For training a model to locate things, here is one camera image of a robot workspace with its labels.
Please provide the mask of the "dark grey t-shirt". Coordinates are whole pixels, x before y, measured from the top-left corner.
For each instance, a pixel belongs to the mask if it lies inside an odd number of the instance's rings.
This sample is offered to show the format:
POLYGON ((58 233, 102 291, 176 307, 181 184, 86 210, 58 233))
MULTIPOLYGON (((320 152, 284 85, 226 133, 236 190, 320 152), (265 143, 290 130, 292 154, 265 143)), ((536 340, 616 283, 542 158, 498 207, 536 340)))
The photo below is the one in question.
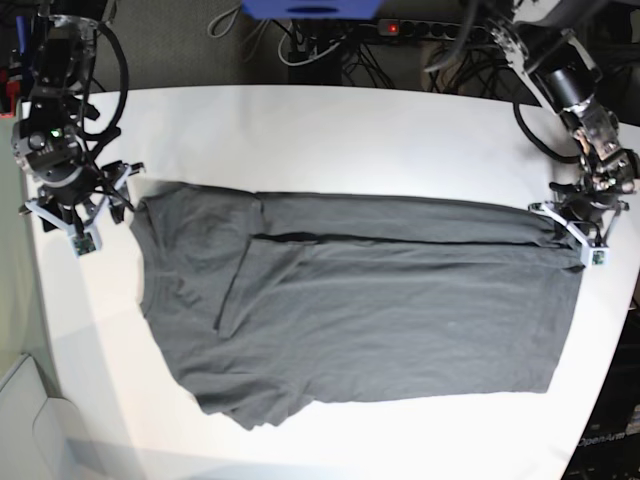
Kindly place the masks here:
POLYGON ((245 429, 312 402, 543 393, 583 272, 551 220, 458 201, 181 185, 131 230, 172 377, 245 429))

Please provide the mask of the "red clamp at table corner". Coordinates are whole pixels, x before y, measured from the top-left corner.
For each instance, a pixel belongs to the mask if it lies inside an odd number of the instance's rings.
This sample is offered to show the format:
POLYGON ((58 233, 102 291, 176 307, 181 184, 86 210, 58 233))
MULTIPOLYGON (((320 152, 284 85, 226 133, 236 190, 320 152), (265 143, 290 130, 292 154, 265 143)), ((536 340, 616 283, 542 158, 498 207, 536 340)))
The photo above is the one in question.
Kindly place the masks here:
POLYGON ((21 77, 19 75, 11 75, 8 67, 2 67, 0 81, 1 117, 14 117, 21 94, 21 77))

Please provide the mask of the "blue box at top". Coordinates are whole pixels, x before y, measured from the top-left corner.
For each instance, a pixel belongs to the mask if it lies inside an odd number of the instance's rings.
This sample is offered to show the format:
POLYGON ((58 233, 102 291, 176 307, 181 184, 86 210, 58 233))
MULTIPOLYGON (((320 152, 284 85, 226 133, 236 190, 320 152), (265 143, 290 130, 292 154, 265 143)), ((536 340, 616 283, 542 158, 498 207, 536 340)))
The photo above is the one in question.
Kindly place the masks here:
POLYGON ((381 0, 244 0, 254 19, 371 19, 381 0))

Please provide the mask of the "black power strip red light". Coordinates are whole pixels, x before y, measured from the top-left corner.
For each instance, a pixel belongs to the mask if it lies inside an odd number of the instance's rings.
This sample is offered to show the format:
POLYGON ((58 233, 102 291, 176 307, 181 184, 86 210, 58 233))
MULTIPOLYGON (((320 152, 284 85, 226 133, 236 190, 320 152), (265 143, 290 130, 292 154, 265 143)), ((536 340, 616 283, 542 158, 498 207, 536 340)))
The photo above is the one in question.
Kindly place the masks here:
POLYGON ((383 37, 454 41, 461 32, 461 26, 454 23, 424 20, 379 19, 377 30, 378 34, 383 37))

